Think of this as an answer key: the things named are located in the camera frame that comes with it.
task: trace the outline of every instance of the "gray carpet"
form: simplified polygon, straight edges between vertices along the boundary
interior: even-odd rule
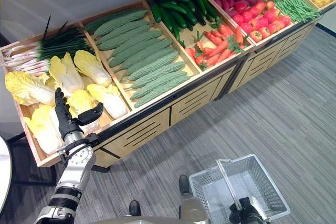
[[[133,199],[144,215],[177,217],[181,174],[204,170],[217,158],[250,153],[263,162],[291,208],[274,223],[335,223],[335,55],[335,38],[314,28],[285,60],[187,117],[108,173],[92,172],[76,223],[125,215]],[[2,223],[33,223],[52,192],[13,186]]]

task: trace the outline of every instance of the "carrot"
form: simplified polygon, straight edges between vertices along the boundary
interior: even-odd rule
[[[236,29],[236,41],[238,44],[243,43],[243,34],[239,26],[237,26],[237,29]]]
[[[211,47],[205,47],[203,49],[203,52],[205,55],[209,55],[215,48],[211,48]]]
[[[224,36],[221,35],[219,32],[217,31],[211,31],[211,34],[215,37],[221,38],[222,40],[225,40]]]
[[[228,42],[226,40],[222,41],[212,52],[209,54],[210,57],[222,52],[228,46]]]
[[[209,40],[211,40],[211,42],[215,45],[219,45],[222,40],[220,38],[215,37],[214,35],[212,35],[211,33],[205,32],[205,37],[207,37]]]
[[[229,49],[225,49],[224,52],[222,52],[221,55],[219,56],[217,63],[220,63],[223,60],[229,58],[230,54],[231,54],[231,51]]]

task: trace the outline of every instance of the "black wheel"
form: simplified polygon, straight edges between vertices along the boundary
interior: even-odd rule
[[[188,180],[188,177],[186,175],[181,175],[180,176],[178,184],[180,186],[181,195],[190,193],[189,180]]]
[[[141,216],[140,204],[136,200],[132,200],[129,207],[131,216]]]
[[[179,206],[179,213],[178,213],[178,216],[179,216],[178,218],[179,219],[181,219],[181,208],[182,208],[182,206]]]

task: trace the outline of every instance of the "white plastic basket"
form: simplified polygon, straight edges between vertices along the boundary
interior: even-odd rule
[[[290,209],[256,155],[234,160],[219,159],[217,166],[189,177],[194,197],[200,199],[211,224],[230,224],[229,207],[239,199],[255,197],[264,209],[267,221],[288,215]]]

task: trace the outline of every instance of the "wooden cabinet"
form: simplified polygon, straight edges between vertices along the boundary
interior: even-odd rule
[[[229,92],[234,91],[249,80],[252,80],[254,77],[258,76],[260,73],[264,72],[269,67],[285,42],[286,40],[282,40],[270,48],[267,48],[257,54],[252,54],[244,63]]]

